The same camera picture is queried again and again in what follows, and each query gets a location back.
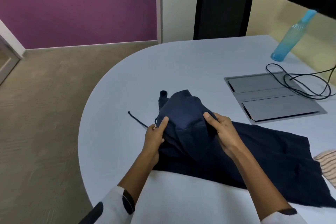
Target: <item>black office chair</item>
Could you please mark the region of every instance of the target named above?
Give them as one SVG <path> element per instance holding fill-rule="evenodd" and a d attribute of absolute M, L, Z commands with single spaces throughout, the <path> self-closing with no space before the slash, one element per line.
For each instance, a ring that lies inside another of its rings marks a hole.
<path fill-rule="evenodd" d="M 194 40 L 245 36 L 252 0 L 197 0 Z"/>

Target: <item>glass door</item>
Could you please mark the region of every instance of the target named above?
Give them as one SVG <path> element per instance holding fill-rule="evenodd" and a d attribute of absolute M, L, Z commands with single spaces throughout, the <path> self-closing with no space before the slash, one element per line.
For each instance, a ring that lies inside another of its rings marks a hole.
<path fill-rule="evenodd" d="M 10 74 L 15 65 L 19 62 L 20 56 L 0 36 L 0 84 Z"/>

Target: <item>person's left hand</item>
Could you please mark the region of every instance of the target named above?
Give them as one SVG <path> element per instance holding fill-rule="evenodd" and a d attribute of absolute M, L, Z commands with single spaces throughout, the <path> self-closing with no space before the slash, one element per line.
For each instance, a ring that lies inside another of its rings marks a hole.
<path fill-rule="evenodd" d="M 168 117 L 164 117 L 160 126 L 155 127 L 155 124 L 152 124 L 148 127 L 145 135 L 145 143 L 142 148 L 142 152 L 146 154 L 149 158 L 152 159 L 153 167 L 159 161 L 159 146 L 165 141 L 163 137 L 163 131 L 166 129 L 168 124 Z"/>

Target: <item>white sleeve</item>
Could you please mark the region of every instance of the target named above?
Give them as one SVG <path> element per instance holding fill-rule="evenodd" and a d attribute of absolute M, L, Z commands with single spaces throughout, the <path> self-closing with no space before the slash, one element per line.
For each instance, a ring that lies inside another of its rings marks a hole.
<path fill-rule="evenodd" d="M 298 213 L 286 215 L 275 212 L 263 219 L 261 224 L 307 224 L 307 222 Z"/>
<path fill-rule="evenodd" d="M 79 224 L 130 224 L 134 201 L 122 187 L 114 187 Z"/>

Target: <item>hand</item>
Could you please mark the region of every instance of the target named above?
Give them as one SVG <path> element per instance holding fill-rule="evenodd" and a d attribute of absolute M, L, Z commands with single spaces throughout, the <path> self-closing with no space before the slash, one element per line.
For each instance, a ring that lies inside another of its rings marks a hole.
<path fill-rule="evenodd" d="M 245 150 L 246 146 L 239 137 L 229 117 L 221 116 L 215 112 L 213 114 L 218 121 L 208 112 L 203 114 L 204 119 L 217 130 L 222 149 L 230 158 L 233 158 L 236 150 Z"/>
<path fill-rule="evenodd" d="M 159 161 L 159 146 L 165 141 L 163 137 L 163 131 L 166 129 L 168 124 L 168 117 L 164 117 L 160 126 L 155 127 L 154 124 L 150 125 L 146 131 L 145 143 L 142 148 L 142 153 L 146 154 L 152 159 L 153 167 Z"/>

